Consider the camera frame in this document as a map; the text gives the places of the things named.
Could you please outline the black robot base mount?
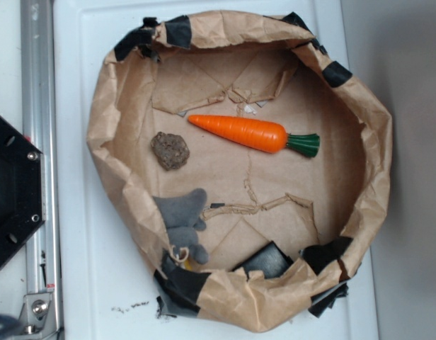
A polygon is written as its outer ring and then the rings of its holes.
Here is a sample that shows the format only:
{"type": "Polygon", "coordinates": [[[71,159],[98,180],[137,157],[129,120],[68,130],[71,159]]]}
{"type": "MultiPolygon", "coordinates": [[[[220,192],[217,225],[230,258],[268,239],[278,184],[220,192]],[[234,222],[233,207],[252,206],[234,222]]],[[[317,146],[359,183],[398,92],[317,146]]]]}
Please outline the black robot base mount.
{"type": "Polygon", "coordinates": [[[44,221],[42,153],[0,116],[0,270],[44,221]]]}

